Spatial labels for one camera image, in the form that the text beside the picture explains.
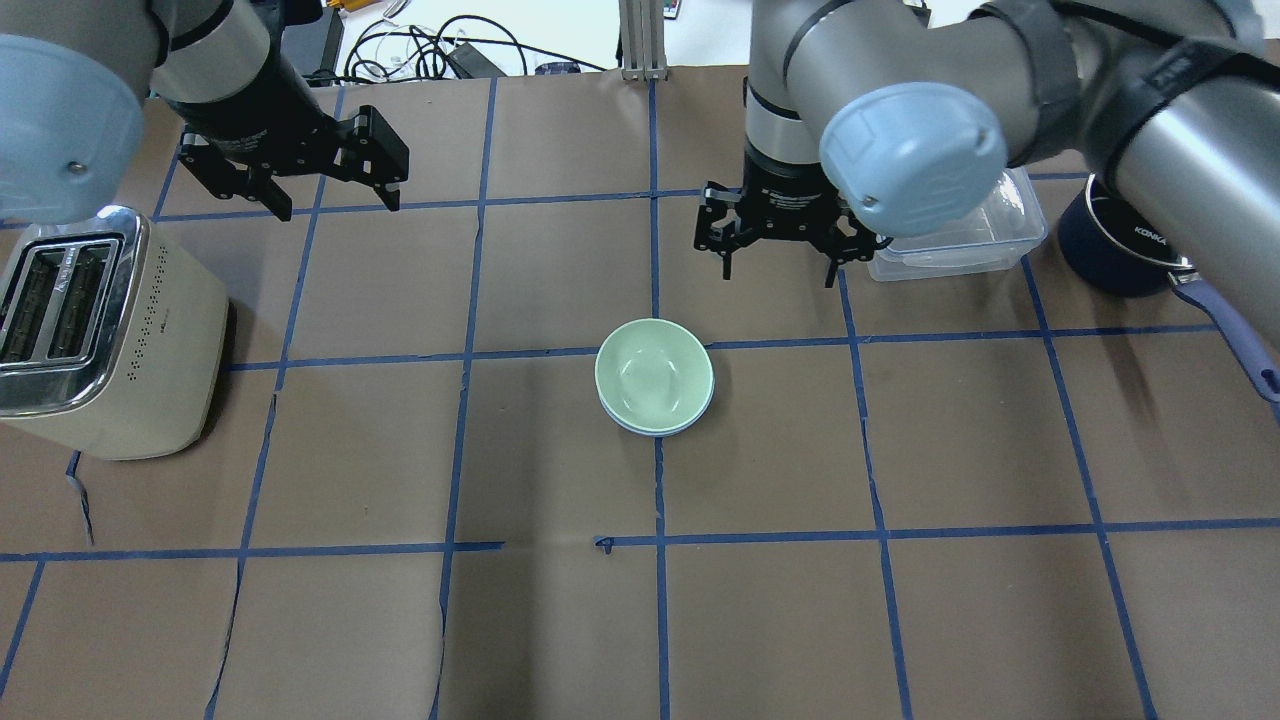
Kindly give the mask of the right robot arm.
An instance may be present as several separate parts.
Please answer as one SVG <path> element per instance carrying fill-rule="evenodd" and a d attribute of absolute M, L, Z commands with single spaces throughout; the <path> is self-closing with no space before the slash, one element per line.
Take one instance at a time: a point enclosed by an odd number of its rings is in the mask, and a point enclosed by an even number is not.
<path fill-rule="evenodd" d="M 905 1 L 756 1 L 742 187 L 694 246 L 809 243 L 836 270 L 1076 150 L 1277 342 L 1277 67 L 1249 1 L 987 1 L 936 28 Z"/>

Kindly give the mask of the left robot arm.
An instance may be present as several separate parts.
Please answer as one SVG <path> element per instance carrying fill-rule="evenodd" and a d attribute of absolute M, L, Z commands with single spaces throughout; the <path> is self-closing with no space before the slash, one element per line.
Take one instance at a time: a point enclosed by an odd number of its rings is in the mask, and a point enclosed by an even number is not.
<path fill-rule="evenodd" d="M 145 135 L 143 104 L 184 123 L 178 158 L 216 199 L 289 220 L 282 177 L 325 176 L 401 208 L 410 149 L 369 105 L 325 113 L 282 51 L 319 1 L 5 1 L 3 217 L 67 224 L 109 205 Z"/>

